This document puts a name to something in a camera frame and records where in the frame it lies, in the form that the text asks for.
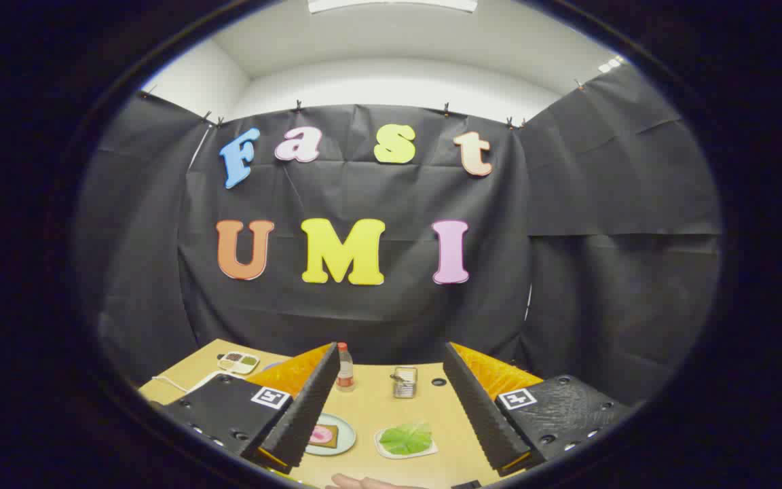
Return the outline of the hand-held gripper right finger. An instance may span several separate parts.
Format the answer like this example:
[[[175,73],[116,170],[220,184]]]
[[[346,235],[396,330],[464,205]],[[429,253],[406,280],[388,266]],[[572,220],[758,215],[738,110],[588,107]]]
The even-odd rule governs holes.
[[[543,380],[453,342],[445,344],[443,369],[499,474],[583,448],[632,410],[574,376]]]

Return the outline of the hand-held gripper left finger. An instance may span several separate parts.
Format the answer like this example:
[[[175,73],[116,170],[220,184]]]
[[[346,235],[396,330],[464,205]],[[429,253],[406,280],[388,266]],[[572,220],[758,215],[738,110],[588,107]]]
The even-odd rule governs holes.
[[[156,411],[206,443],[284,474],[298,467],[339,372],[332,342],[248,380],[214,374]]]

